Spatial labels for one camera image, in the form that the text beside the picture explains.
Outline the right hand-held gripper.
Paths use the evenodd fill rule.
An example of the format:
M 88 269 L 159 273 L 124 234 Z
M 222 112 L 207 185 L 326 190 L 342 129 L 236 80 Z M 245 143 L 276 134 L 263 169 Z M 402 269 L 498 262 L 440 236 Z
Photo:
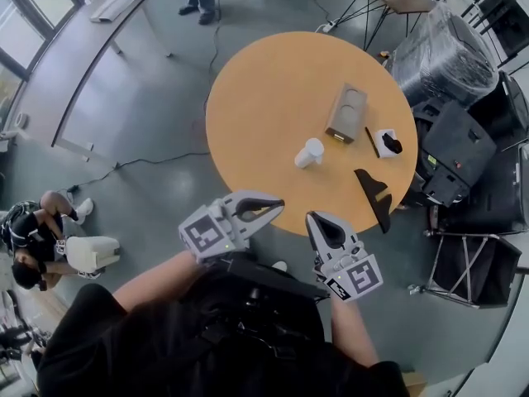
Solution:
M 345 220 L 323 211 L 306 214 L 305 226 L 317 253 L 313 272 L 342 302 L 350 303 L 380 287 L 384 281 L 374 254 L 355 238 Z M 330 243 L 344 243 L 331 248 Z

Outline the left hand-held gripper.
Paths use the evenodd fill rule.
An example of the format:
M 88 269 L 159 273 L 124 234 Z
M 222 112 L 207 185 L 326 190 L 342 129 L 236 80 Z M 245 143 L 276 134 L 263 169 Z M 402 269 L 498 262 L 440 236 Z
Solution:
M 228 194 L 224 202 L 217 198 L 192 213 L 179 225 L 180 239 L 197 263 L 245 251 L 250 248 L 248 238 L 276 219 L 284 206 L 281 198 L 271 194 L 239 190 Z

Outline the person's right forearm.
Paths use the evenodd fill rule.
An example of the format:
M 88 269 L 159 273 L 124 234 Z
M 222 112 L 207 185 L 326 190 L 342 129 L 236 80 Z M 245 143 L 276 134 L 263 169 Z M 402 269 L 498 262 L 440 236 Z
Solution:
M 374 344 L 356 302 L 331 297 L 332 343 L 351 360 L 365 367 L 379 363 Z

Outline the person's left forearm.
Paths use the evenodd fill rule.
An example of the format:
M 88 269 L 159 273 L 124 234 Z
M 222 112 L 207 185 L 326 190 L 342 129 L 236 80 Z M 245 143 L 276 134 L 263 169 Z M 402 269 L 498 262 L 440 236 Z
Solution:
M 190 251 L 181 251 L 128 281 L 112 297 L 125 317 L 180 301 L 205 272 Z

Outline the black foam wedge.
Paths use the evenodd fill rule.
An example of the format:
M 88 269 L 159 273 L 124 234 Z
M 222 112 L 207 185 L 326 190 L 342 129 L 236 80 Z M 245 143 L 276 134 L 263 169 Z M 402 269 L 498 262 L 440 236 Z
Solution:
M 355 175 L 360 182 L 369 205 L 382 230 L 387 233 L 391 227 L 390 209 L 393 196 L 389 192 L 388 186 L 381 181 L 374 179 L 366 170 L 356 169 Z

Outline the black chest-mounted box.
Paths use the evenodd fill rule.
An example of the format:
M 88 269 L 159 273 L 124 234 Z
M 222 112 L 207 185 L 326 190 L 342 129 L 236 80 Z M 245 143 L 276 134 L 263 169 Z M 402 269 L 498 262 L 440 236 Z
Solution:
M 286 272 L 262 265 L 242 254 L 225 258 L 224 261 L 228 272 L 256 284 L 306 299 L 324 300 L 330 297 L 327 291 L 316 285 L 299 281 Z

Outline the small white box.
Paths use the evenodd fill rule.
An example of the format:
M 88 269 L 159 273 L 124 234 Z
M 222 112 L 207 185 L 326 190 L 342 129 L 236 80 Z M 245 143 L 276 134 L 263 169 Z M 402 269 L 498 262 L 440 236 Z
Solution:
M 385 132 L 392 133 L 393 136 L 397 139 L 397 136 L 396 136 L 396 133 L 395 133 L 394 129 L 382 129 L 382 130 L 378 130 L 375 133 L 374 140 L 375 140 L 375 143 L 376 143 L 376 145 L 378 147 L 380 158 L 393 158 L 393 157 L 395 157 L 397 155 L 392 153 L 392 152 L 390 152 L 390 151 L 388 151 L 388 149 L 385 147 L 385 145 L 384 145 L 384 143 L 382 141 L 382 135 Z

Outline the black pen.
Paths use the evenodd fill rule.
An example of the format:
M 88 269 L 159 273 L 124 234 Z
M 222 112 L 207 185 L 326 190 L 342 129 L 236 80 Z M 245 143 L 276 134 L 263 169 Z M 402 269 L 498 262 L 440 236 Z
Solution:
M 365 127 L 365 132 L 367 134 L 367 137 L 369 138 L 369 142 L 370 142 L 371 146 L 373 147 L 373 150 L 374 150 L 374 153 L 376 154 L 376 157 L 380 158 L 378 147 L 377 147 L 377 145 L 375 143 L 375 140 L 374 140 L 373 136 L 371 135 L 371 132 L 369 131 L 368 127 Z

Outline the small black cloth item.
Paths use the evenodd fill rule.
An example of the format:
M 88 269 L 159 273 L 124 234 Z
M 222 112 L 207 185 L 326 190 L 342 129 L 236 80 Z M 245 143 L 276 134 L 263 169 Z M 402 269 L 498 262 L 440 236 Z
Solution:
M 382 135 L 382 141 L 385 145 L 385 147 L 388 149 L 388 151 L 398 155 L 403 151 L 403 147 L 401 142 L 396 139 L 392 133 L 385 132 Z

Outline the grey box with two circles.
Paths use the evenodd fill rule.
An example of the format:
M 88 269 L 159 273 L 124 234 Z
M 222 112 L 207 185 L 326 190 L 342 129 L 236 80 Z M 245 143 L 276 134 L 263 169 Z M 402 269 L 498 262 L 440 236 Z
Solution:
M 346 144 L 355 141 L 364 127 L 367 100 L 364 91 L 343 83 L 329 112 L 325 133 Z

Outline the open black foam case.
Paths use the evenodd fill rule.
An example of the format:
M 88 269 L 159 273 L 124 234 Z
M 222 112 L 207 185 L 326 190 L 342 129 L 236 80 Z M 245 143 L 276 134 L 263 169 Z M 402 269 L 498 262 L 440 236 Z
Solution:
M 481 125 L 457 102 L 431 98 L 412 109 L 417 164 L 408 202 L 450 207 L 466 198 L 497 146 Z

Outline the black folding cart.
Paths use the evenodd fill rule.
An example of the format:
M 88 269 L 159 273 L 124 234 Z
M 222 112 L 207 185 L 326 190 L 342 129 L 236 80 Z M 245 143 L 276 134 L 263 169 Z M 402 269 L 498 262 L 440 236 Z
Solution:
M 508 304 L 522 252 L 496 234 L 426 231 L 438 240 L 433 266 L 423 285 L 409 294 L 430 294 L 474 309 Z

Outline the white plastic bin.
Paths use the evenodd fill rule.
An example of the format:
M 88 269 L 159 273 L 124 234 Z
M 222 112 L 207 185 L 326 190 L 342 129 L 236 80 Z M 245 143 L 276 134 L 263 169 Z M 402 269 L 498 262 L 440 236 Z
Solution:
M 65 251 L 76 270 L 95 272 L 120 260 L 120 243 L 111 237 L 69 237 Z

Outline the cardboard box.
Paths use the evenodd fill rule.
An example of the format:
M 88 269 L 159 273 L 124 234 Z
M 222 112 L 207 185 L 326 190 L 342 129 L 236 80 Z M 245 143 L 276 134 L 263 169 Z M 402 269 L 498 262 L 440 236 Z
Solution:
M 410 397 L 421 397 L 422 392 L 427 387 L 424 377 L 415 371 L 403 372 L 403 380 Z

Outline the person's black shirt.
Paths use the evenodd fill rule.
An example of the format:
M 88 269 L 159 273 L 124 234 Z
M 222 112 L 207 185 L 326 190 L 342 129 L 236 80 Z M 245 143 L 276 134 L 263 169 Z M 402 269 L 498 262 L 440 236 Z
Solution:
M 398 364 L 324 338 L 312 299 L 224 270 L 126 310 L 84 286 L 48 342 L 41 397 L 409 397 Z

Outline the large black equipment case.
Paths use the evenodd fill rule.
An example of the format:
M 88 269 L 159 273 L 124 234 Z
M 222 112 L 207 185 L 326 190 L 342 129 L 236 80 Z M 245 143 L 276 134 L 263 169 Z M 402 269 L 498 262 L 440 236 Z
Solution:
M 518 82 L 501 70 L 495 90 L 469 114 L 493 139 L 497 152 L 446 223 L 457 232 L 519 232 L 529 227 L 529 101 Z

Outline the plastic-wrapped black chairs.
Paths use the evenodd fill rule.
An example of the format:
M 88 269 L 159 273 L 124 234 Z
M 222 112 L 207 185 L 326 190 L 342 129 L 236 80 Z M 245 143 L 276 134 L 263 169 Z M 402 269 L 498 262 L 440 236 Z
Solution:
M 385 68 L 412 107 L 439 98 L 469 108 L 499 80 L 483 37 L 442 2 L 399 44 Z

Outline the long grey desk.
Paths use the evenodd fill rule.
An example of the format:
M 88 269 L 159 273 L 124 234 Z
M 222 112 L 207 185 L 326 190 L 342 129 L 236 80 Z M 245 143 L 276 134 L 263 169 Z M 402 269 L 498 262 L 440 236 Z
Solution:
M 90 17 L 103 5 L 104 0 L 79 9 L 60 30 L 32 71 L 15 106 L 15 114 L 26 117 L 21 131 L 32 140 L 49 147 L 60 147 L 97 160 L 112 168 L 113 160 L 99 155 L 91 147 L 81 146 L 63 137 L 71 112 L 99 60 L 110 48 L 118 50 L 116 38 L 123 28 L 139 12 L 142 12 L 147 30 L 162 54 L 170 58 L 172 52 L 164 45 L 150 11 L 147 0 L 131 0 L 131 3 L 112 22 L 92 22 Z

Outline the white keyboard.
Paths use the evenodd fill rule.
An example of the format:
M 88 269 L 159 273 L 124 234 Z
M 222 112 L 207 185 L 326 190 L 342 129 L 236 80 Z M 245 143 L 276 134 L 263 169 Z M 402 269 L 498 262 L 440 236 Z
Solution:
M 135 0 L 105 0 L 90 17 L 91 22 L 115 21 Z

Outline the black monitor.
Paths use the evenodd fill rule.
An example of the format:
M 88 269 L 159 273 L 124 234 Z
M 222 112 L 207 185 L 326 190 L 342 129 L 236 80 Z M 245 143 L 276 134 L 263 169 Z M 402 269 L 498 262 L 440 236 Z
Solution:
M 529 45 L 529 14 L 520 0 L 482 0 L 479 9 L 508 60 Z

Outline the glass door with black frame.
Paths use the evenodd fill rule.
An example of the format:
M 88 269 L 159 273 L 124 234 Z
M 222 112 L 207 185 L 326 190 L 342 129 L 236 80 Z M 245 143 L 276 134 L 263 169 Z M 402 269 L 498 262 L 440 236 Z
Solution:
M 0 0 L 0 65 L 27 81 L 83 0 Z

